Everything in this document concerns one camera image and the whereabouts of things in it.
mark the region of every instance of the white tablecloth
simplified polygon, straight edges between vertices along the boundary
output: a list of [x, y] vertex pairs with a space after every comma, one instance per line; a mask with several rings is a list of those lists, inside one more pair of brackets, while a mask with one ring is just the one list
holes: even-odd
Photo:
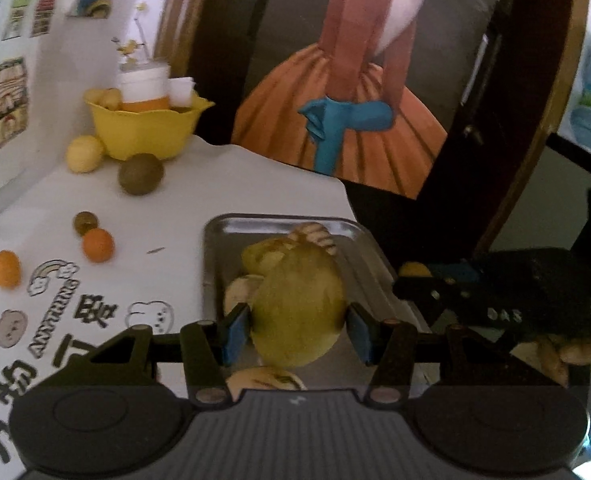
[[[200, 318], [202, 231], [211, 218], [238, 212], [354, 219], [338, 180], [197, 137], [166, 163], [162, 186], [151, 195], [122, 193], [117, 172], [114, 162], [87, 175], [62, 165], [0, 215], [0, 250], [15, 251], [23, 268], [20, 287], [0, 289], [0, 480], [24, 470], [6, 423], [27, 387], [127, 324], [176, 332]], [[72, 220], [84, 210], [114, 236], [116, 254], [106, 264], [90, 264], [80, 250]], [[158, 248], [164, 250], [148, 254]]]

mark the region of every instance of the small orange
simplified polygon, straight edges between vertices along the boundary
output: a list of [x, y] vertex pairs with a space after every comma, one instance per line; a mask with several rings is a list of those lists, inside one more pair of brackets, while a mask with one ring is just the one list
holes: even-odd
[[20, 284], [20, 259], [11, 251], [0, 251], [0, 286], [15, 288]]
[[90, 261], [101, 264], [111, 260], [116, 245], [104, 229], [91, 229], [82, 237], [82, 251]]

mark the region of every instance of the hand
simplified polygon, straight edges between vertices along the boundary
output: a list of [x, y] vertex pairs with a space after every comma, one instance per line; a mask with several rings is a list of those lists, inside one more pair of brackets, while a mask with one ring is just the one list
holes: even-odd
[[557, 348], [557, 341], [541, 336], [537, 339], [542, 372], [550, 379], [568, 386], [569, 365], [591, 364], [591, 338], [567, 342]]

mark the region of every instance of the cartoon bear drawing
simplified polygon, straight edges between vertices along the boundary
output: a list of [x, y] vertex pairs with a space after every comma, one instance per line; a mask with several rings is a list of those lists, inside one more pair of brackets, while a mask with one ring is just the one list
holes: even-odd
[[5, 310], [0, 318], [0, 346], [2, 348], [16, 346], [22, 339], [28, 322], [29, 319], [24, 312]]
[[127, 310], [127, 327], [149, 325], [154, 335], [168, 334], [173, 327], [173, 307], [163, 301], [133, 303]]

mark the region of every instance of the silver tray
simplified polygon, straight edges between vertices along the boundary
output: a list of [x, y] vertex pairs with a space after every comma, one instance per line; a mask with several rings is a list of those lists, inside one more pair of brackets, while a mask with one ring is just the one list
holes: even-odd
[[[413, 323], [419, 331], [430, 332], [413, 303], [400, 301], [391, 291], [396, 274], [371, 233], [360, 224], [342, 218], [227, 214], [213, 218], [205, 226], [203, 318], [223, 317], [224, 290], [245, 274], [242, 250], [265, 238], [287, 235], [302, 222], [320, 222], [333, 235], [336, 256], [349, 302], [357, 301], [376, 319], [397, 317]], [[232, 369], [259, 364], [249, 346]], [[317, 361], [294, 370], [309, 388], [357, 388], [362, 390], [373, 375], [357, 358], [343, 331], [333, 349]], [[426, 384], [418, 370], [416, 383]]]

